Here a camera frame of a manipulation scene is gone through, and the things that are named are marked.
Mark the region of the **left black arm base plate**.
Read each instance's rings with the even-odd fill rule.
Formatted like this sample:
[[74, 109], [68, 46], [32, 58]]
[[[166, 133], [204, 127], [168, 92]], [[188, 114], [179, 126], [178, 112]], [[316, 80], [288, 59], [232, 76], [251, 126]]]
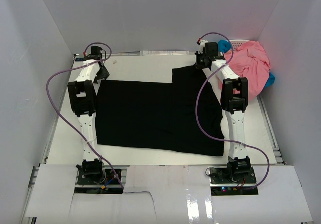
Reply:
[[74, 193], [76, 194], [123, 194], [123, 188], [110, 168], [94, 168], [93, 173], [83, 171], [81, 165], [78, 169]]

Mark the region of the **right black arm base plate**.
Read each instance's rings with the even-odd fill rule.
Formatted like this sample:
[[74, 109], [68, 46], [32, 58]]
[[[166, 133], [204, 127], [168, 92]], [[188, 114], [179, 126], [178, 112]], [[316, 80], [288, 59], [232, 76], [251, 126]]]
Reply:
[[258, 195], [253, 168], [248, 174], [230, 177], [227, 173], [227, 168], [208, 167], [205, 170], [205, 175], [209, 177], [212, 196]]

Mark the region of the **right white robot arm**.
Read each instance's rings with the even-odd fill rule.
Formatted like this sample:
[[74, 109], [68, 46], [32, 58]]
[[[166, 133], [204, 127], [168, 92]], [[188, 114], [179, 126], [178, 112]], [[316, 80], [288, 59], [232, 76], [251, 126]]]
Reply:
[[218, 43], [207, 40], [198, 41], [199, 49], [195, 52], [195, 66], [208, 68], [216, 73], [222, 83], [220, 105], [228, 122], [230, 148], [227, 167], [215, 170], [211, 174], [216, 178], [226, 178], [232, 183], [242, 181], [250, 172], [251, 164], [246, 150], [244, 116], [248, 106], [248, 80], [238, 76], [228, 66]]

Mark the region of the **black t shirt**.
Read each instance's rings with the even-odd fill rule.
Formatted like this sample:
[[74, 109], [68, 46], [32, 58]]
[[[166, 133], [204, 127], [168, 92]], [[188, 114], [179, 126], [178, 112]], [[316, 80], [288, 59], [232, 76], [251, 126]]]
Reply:
[[172, 70], [171, 83], [104, 80], [97, 143], [221, 157], [221, 106], [202, 70]]

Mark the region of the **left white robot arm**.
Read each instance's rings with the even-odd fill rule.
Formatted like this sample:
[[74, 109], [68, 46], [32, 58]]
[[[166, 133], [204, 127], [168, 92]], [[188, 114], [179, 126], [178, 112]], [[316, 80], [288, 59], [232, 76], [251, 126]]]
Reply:
[[95, 184], [101, 184], [106, 179], [103, 161], [94, 153], [97, 149], [94, 119], [98, 110], [94, 85], [109, 76], [102, 60], [103, 56], [106, 56], [105, 50], [99, 46], [91, 46], [90, 53], [81, 58], [84, 68], [77, 78], [67, 85], [71, 110], [77, 116], [80, 132], [85, 137], [83, 161], [78, 168], [82, 171], [82, 177], [90, 179]]

